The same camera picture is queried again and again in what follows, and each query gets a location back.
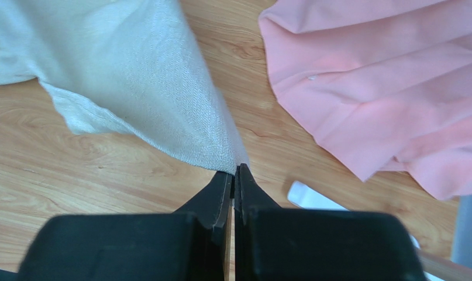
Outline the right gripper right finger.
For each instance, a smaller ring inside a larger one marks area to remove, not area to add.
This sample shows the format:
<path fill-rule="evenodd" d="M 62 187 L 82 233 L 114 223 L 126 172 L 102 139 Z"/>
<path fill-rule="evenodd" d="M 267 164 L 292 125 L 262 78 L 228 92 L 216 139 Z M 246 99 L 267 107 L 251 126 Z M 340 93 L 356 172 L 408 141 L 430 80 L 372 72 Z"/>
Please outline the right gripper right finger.
<path fill-rule="evenodd" d="M 235 175 L 236 280 L 425 280 L 395 216 L 280 207 L 247 165 Z"/>

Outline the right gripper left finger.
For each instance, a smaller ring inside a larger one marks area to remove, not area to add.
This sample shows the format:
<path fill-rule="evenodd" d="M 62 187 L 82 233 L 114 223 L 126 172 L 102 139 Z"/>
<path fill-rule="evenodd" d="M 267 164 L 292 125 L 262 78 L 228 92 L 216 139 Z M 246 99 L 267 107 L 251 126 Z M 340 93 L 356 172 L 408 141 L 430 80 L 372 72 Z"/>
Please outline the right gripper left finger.
<path fill-rule="evenodd" d="M 172 213 L 61 215 L 46 222 L 19 280 L 227 280 L 231 174 Z"/>

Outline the beige cloth napkin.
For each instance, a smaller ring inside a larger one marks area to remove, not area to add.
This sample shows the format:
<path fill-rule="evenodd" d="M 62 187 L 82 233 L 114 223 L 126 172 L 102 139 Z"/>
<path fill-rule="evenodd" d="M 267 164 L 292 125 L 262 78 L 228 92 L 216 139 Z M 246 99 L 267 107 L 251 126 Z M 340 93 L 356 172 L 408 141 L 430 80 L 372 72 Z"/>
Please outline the beige cloth napkin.
<path fill-rule="evenodd" d="M 75 134 L 230 174 L 249 161 L 178 1 L 0 1 L 0 85 L 33 78 Z"/>

